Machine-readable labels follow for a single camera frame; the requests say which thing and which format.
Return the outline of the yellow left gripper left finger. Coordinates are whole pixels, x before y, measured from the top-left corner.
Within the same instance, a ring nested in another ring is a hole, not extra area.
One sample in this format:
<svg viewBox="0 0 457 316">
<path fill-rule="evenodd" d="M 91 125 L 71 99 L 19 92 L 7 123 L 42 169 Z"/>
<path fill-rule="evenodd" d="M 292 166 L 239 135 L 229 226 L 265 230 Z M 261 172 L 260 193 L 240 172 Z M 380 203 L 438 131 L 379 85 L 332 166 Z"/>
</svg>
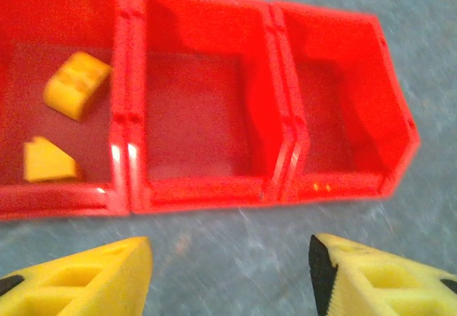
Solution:
<svg viewBox="0 0 457 316">
<path fill-rule="evenodd" d="M 133 237 L 0 277 L 0 316 L 142 316 L 153 272 Z"/>
</svg>

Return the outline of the red plastic bin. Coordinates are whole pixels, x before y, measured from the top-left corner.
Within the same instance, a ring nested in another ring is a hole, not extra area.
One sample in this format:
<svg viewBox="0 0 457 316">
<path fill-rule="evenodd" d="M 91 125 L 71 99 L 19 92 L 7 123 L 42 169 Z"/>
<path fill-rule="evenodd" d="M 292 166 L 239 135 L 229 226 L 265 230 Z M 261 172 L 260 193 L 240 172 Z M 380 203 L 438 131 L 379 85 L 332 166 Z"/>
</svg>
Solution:
<svg viewBox="0 0 457 316">
<path fill-rule="evenodd" d="M 420 137 L 378 18 L 271 7 L 295 130 L 281 202 L 393 195 Z"/>
<path fill-rule="evenodd" d="M 278 204 L 295 139 L 270 3 L 131 2 L 134 212 Z"/>
<path fill-rule="evenodd" d="M 0 0 L 0 220 L 125 215 L 129 0 Z M 111 66 L 80 121 L 48 107 L 48 80 L 76 52 Z M 24 180 L 24 144 L 41 136 L 81 180 Z"/>
</svg>

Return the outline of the yellow sloped lego brick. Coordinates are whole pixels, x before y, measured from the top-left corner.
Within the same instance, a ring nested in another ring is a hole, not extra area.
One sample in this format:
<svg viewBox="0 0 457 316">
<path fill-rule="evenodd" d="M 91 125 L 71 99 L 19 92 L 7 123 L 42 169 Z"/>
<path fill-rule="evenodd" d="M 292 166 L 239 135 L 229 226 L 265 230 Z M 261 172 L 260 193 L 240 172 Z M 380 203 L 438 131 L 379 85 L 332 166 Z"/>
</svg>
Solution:
<svg viewBox="0 0 457 316">
<path fill-rule="evenodd" d="M 24 144 L 23 178 L 30 183 L 81 180 L 82 171 L 69 154 L 37 136 Z"/>
</svg>

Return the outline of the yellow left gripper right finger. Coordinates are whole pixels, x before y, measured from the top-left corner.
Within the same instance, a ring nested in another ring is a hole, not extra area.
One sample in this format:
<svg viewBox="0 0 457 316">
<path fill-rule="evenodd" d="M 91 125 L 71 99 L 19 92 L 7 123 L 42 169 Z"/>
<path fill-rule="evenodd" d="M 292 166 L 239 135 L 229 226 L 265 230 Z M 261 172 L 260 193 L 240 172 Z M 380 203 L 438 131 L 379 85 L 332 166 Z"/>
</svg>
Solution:
<svg viewBox="0 0 457 316">
<path fill-rule="evenodd" d="M 308 252 L 318 316 L 457 316 L 457 275 L 328 233 Z"/>
</svg>

